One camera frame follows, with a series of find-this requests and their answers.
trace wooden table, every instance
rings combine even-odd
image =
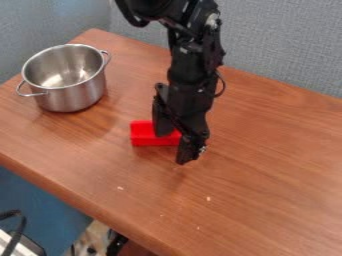
[[[342,101],[222,68],[229,91],[209,116],[209,152],[134,148],[169,51],[99,30],[74,43],[114,54],[109,95],[77,114],[0,87],[0,163],[162,256],[340,256]]]

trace metal pot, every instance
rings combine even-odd
[[[17,92],[35,97],[38,105],[55,112],[75,112],[93,106],[106,89],[105,67],[112,55],[105,50],[66,44],[39,52],[25,64]],[[21,92],[29,83],[33,94]]]

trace pot handle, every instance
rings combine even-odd
[[[17,87],[17,93],[18,93],[19,96],[22,96],[22,97],[37,97],[37,96],[45,96],[45,95],[49,94],[49,92],[41,92],[41,93],[33,93],[33,94],[22,93],[21,89],[22,89],[25,84],[26,84],[26,80],[23,80],[22,83]]]
[[[108,61],[106,61],[106,63],[105,63],[105,66],[108,66],[109,63],[110,63],[110,61],[112,61],[112,59],[113,59],[113,55],[112,55],[112,53],[110,53],[109,51],[106,51],[106,50],[101,50],[101,52],[102,52],[102,54],[108,55]]]

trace black robotic arm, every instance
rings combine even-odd
[[[157,136],[176,128],[182,132],[177,162],[185,164],[206,151],[206,113],[226,88],[217,70],[225,56],[218,5],[214,0],[117,0],[117,4],[134,26],[158,20],[169,30],[170,85],[156,86],[153,119]],[[220,79],[224,90],[216,94]]]

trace red object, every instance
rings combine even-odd
[[[182,134],[176,130],[165,137],[157,137],[153,121],[132,122],[132,141],[134,146],[178,146]]]

